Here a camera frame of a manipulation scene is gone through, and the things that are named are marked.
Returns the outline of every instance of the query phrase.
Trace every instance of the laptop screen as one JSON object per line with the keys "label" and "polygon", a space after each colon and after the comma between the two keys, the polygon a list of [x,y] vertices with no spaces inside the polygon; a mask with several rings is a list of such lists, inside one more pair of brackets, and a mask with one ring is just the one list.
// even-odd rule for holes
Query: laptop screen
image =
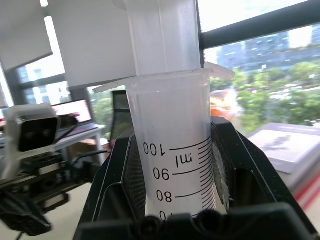
{"label": "laptop screen", "polygon": [[66,102],[52,106],[57,116],[76,114],[76,119],[79,123],[84,123],[92,120],[89,107],[86,100]]}

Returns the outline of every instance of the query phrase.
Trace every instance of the black cable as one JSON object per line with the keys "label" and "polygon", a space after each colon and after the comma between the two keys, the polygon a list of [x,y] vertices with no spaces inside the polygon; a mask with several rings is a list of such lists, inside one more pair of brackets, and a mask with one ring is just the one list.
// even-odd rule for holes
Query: black cable
{"label": "black cable", "polygon": [[98,154],[104,154],[104,153],[111,153],[110,150],[97,150],[97,151],[91,151],[91,152],[87,152],[87,153],[83,153],[80,154],[73,162],[72,162],[72,166],[76,165],[78,163],[78,161],[80,159],[86,158],[86,157],[91,157],[94,155],[98,155]]}
{"label": "black cable", "polygon": [[21,237],[23,236],[24,232],[20,232],[20,234],[18,235],[18,237],[15,240],[20,240]]}
{"label": "black cable", "polygon": [[77,127],[79,123],[77,122],[72,128],[70,128],[66,133],[64,133],[61,137],[56,139],[53,144],[58,143],[60,140],[64,139],[66,136],[68,136],[70,133],[72,133]]}

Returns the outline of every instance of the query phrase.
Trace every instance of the desk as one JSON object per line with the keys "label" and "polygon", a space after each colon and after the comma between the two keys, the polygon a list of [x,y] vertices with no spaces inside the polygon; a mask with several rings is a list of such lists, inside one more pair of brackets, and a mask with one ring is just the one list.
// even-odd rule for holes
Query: desk
{"label": "desk", "polygon": [[[103,150],[100,139],[102,138],[101,131],[105,128],[106,126],[99,126],[98,128],[92,129],[90,131],[85,131],[73,136],[67,136],[63,139],[61,139],[57,144],[54,145],[54,150],[62,150],[64,151],[67,147],[70,147],[73,144],[76,144],[80,141],[93,138],[95,137],[96,139],[96,148],[97,150]],[[105,161],[105,155],[104,154],[99,154],[99,162],[102,165]]]}

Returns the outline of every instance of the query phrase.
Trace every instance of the laptop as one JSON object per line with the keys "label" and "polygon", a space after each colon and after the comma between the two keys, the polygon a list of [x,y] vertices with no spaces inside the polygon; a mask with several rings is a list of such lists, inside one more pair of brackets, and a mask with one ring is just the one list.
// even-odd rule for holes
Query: laptop
{"label": "laptop", "polygon": [[[99,125],[93,122],[86,100],[70,101],[52,106],[57,116],[76,114],[79,126],[68,134],[66,137],[74,136],[93,129],[97,129]],[[58,130],[57,138],[65,134],[70,128],[61,128]]]}

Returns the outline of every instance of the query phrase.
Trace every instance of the sky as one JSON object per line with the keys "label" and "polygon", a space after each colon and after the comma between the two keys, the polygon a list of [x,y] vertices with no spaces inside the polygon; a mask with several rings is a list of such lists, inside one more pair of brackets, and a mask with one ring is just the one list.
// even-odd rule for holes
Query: sky
{"label": "sky", "polygon": [[[201,29],[208,32],[307,0],[198,0]],[[291,48],[311,42],[312,27],[289,31]]]}

